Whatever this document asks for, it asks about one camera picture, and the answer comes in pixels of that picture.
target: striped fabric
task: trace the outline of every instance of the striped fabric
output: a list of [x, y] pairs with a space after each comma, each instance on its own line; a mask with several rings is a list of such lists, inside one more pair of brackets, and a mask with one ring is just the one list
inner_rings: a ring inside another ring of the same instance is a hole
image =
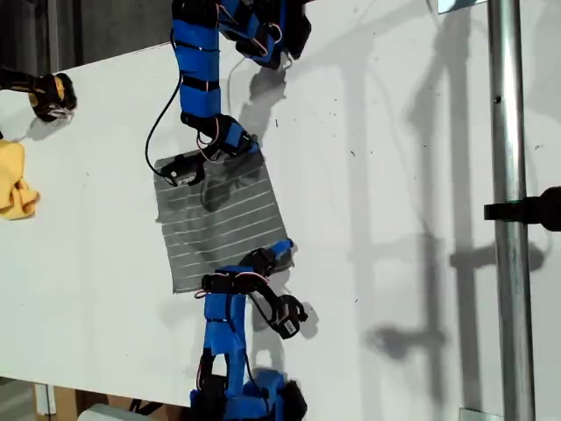
[[205, 169], [205, 181], [193, 187], [154, 179], [174, 293], [198, 290], [204, 274], [287, 237], [261, 152]]

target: white tabletop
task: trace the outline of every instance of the white tabletop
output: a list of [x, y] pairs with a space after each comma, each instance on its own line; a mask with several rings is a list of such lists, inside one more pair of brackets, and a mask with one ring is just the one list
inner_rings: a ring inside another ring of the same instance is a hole
[[[554, 3], [535, 0], [523, 17], [530, 194], [561, 184], [561, 56], [544, 44], [560, 31]], [[281, 343], [248, 318], [250, 354], [270, 348], [273, 366], [298, 379], [309, 420], [502, 413], [494, 227], [483, 221], [493, 196], [486, 8], [432, 18], [424, 2], [323, 0], [309, 16], [263, 152], [299, 247], [287, 287], [313, 306], [318, 331]], [[239, 55], [222, 49], [223, 112], [237, 118], [258, 68], [234, 69]], [[0, 221], [0, 375], [188, 404], [202, 302], [172, 295], [143, 155], [176, 84], [173, 52], [68, 73], [79, 110], [58, 129], [32, 125], [25, 96], [0, 93], [4, 135], [21, 139], [41, 193], [35, 218]], [[176, 100], [153, 161], [194, 149], [179, 115]], [[546, 254], [532, 274], [538, 410], [557, 419], [559, 237], [531, 228], [530, 238]], [[257, 364], [270, 366], [269, 353]]]

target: metal pole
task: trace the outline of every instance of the metal pole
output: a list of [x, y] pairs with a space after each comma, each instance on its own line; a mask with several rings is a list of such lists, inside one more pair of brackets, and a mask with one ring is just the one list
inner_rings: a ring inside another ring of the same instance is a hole
[[[519, 0], [488, 0], [494, 200], [526, 196]], [[505, 421], [535, 421], [528, 230], [495, 223]]]

